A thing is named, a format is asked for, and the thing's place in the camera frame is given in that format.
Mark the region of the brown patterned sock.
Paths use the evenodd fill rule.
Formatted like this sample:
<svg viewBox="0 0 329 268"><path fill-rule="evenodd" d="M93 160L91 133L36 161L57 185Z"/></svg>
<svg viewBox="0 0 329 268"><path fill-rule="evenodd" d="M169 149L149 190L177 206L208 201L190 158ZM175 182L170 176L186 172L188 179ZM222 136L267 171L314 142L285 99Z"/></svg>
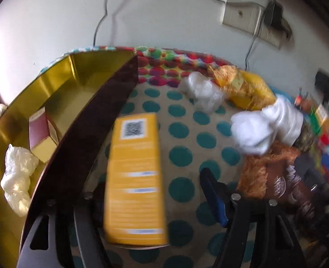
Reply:
<svg viewBox="0 0 329 268"><path fill-rule="evenodd" d="M308 153L315 142L315 138L311 126L307 123L303 123L301 133L295 140L293 147L298 149L301 153Z"/></svg>

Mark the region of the dark red small box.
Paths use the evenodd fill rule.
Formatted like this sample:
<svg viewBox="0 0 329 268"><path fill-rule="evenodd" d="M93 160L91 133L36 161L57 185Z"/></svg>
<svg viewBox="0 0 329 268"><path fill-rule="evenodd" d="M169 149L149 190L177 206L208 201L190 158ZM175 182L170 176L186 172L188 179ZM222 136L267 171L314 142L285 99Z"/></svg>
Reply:
<svg viewBox="0 0 329 268"><path fill-rule="evenodd" d="M57 130L49 119L45 107L29 118L29 146L31 152L43 163L50 160L59 144Z"/></svg>

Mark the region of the clear plastic bag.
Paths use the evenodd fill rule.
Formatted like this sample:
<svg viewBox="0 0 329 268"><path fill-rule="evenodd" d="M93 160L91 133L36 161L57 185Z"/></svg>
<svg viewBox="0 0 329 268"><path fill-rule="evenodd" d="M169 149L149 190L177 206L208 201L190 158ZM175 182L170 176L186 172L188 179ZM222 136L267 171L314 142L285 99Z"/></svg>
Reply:
<svg viewBox="0 0 329 268"><path fill-rule="evenodd" d="M31 204L29 195L31 175L37 168L39 160L28 149L9 144L4 162L5 172L0 182L4 197L14 213L24 217Z"/></svg>

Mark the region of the yellow cracker snack bag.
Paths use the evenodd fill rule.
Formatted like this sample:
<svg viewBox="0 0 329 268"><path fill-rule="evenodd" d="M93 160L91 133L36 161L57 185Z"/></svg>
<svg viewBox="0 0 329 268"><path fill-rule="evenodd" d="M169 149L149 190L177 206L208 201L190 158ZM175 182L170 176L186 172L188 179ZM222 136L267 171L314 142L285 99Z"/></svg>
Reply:
<svg viewBox="0 0 329 268"><path fill-rule="evenodd" d="M208 67L220 89L239 109L260 111L276 102L277 97L264 79L257 74L240 70L233 65Z"/></svg>

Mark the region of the brown oat snack bag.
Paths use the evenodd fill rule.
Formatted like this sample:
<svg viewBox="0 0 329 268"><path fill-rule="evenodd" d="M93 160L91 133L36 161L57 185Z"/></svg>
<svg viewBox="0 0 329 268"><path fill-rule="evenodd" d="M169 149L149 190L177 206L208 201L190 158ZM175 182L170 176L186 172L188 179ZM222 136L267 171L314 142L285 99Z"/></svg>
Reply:
<svg viewBox="0 0 329 268"><path fill-rule="evenodd" d="M298 228L329 227L329 188L312 156L275 141L268 153L248 155L237 191L248 199L276 200Z"/></svg>

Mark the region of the black clamp mount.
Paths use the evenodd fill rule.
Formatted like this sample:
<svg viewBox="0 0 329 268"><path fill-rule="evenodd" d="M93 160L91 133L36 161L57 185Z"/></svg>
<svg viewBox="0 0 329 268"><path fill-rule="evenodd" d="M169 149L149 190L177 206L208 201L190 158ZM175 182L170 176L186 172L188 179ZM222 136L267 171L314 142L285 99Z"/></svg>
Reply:
<svg viewBox="0 0 329 268"><path fill-rule="evenodd" d="M322 95L322 104L329 103L329 73L318 70L315 76L315 88Z"/></svg>

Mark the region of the white sock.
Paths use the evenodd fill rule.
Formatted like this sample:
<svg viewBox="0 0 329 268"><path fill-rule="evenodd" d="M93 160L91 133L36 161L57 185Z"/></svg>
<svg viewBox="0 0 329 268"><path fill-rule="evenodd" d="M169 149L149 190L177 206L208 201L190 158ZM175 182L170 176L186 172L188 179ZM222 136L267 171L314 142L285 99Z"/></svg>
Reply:
<svg viewBox="0 0 329 268"><path fill-rule="evenodd" d="M268 153L275 140L292 147L301 134L304 115L285 96L261 111L242 111L231 117L231 133L239 150L249 155Z"/></svg>

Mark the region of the yellow medicine box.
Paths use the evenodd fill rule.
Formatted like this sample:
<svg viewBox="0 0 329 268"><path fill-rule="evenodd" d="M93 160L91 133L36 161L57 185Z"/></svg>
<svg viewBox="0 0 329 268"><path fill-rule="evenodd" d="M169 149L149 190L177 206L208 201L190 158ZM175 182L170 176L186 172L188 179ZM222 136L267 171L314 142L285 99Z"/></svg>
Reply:
<svg viewBox="0 0 329 268"><path fill-rule="evenodd" d="M115 121L105 187L107 241L132 249L168 245L157 116Z"/></svg>

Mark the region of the white wall socket plate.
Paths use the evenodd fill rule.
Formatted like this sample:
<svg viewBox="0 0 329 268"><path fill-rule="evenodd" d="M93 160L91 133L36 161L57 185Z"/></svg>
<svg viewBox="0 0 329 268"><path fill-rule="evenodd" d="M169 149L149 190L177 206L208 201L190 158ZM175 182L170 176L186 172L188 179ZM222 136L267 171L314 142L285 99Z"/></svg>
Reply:
<svg viewBox="0 0 329 268"><path fill-rule="evenodd" d="M264 25L265 7L254 2L226 2L222 14L222 25L243 31L248 35L280 49L283 32L270 30Z"/></svg>

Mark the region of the small yellow white carton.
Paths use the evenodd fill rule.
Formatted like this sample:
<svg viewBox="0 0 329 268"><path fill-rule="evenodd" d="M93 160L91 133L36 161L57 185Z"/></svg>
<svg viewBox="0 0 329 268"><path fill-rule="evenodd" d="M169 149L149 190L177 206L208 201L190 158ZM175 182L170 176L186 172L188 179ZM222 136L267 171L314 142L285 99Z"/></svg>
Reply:
<svg viewBox="0 0 329 268"><path fill-rule="evenodd" d="M319 104L315 111L315 116L320 128L329 130L329 112L322 104Z"/></svg>

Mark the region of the green red box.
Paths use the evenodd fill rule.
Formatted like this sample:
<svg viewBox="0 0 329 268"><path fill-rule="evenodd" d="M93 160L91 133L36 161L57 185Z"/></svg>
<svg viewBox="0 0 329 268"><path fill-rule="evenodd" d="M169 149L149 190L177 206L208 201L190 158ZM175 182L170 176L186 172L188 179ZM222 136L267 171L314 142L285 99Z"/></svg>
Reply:
<svg viewBox="0 0 329 268"><path fill-rule="evenodd" d="M329 116L321 116L315 111L308 114L310 125L314 135L323 147L329 146Z"/></svg>

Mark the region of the black power adapter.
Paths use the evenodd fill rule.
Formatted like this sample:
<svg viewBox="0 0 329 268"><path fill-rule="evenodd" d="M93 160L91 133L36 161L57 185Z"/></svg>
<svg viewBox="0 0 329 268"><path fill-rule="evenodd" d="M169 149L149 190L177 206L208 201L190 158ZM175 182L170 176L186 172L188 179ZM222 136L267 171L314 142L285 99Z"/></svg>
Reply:
<svg viewBox="0 0 329 268"><path fill-rule="evenodd" d="M284 32L287 40L292 37L292 28L283 18L283 6L276 0L270 0L268 2L265 11L264 25L269 29Z"/></svg>

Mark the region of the gold tin box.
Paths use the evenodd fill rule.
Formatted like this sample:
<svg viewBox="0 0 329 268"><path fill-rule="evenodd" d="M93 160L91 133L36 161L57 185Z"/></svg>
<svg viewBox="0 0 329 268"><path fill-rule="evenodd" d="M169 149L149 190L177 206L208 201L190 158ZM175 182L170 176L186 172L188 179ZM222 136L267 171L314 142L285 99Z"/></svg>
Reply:
<svg viewBox="0 0 329 268"><path fill-rule="evenodd" d="M80 51L46 68L0 117L0 267L72 267L84 184L138 83L132 50Z"/></svg>

